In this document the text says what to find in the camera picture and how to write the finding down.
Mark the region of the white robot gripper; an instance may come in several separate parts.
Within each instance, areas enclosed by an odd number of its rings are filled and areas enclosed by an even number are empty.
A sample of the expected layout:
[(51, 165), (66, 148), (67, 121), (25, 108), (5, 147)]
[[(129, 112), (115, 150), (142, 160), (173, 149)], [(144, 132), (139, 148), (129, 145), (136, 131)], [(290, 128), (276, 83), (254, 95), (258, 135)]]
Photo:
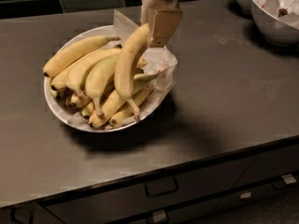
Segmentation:
[(141, 23), (149, 24), (149, 47), (162, 48), (174, 35), (182, 19), (179, 0), (141, 1)]

